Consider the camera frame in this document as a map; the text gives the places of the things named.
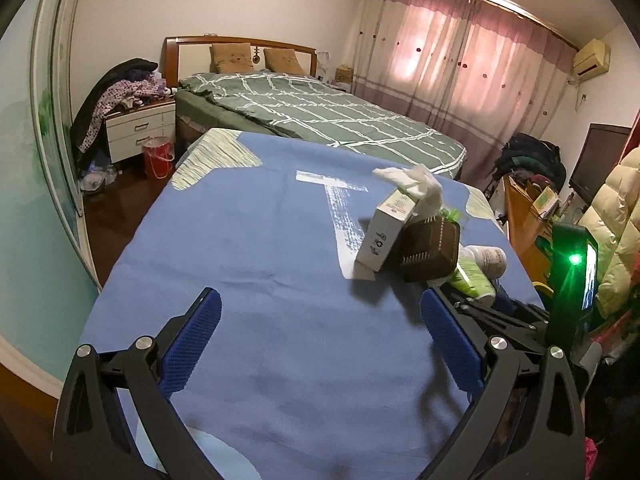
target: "metal screw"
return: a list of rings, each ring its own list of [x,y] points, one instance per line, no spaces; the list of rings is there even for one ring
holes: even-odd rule
[[[76,355],[78,357],[87,357],[90,353],[91,347],[89,345],[82,345],[76,352]]]
[[[145,335],[136,341],[136,348],[138,350],[146,350],[147,348],[151,348],[151,345],[153,343],[154,343],[154,340]]]
[[[557,346],[552,346],[549,350],[551,351],[552,357],[555,357],[556,359],[562,359],[564,357],[564,352]]]
[[[500,336],[492,337],[491,346],[496,350],[504,350],[505,348],[507,348],[507,340]]]

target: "pile of clothes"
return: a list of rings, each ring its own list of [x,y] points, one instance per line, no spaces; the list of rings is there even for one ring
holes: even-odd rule
[[[484,192],[487,199],[505,175],[511,175],[524,187],[527,182],[533,182],[542,188],[550,186],[558,193],[566,181],[566,168],[560,161],[560,148],[555,144],[516,133],[495,161],[492,181]]]
[[[131,109],[171,95],[166,81],[155,73],[158,64],[130,59],[109,70],[91,90],[71,126],[76,168],[82,172],[100,147],[108,153],[103,119],[118,107]]]

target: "air conditioner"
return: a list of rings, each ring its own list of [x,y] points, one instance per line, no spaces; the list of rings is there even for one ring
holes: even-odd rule
[[[578,81],[607,73],[611,59],[611,49],[600,40],[591,40],[574,57],[574,74]]]

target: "white drawer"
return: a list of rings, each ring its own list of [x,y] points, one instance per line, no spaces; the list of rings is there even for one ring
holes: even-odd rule
[[[106,120],[109,142],[175,124],[175,104],[149,107]]]
[[[110,142],[109,153],[111,155],[111,162],[118,162],[130,156],[139,155],[142,153],[142,143],[150,137],[169,137],[175,142],[175,127],[166,126],[151,131],[145,130],[141,133]]]

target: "blue gripper pad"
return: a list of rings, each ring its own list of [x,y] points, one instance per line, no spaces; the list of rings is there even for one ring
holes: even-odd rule
[[[220,295],[215,290],[211,290],[191,314],[164,354],[159,387],[167,399],[186,386],[205,346],[220,322],[221,314]]]
[[[458,387],[478,396],[484,389],[482,359],[440,297],[428,289],[420,298],[420,315]]]

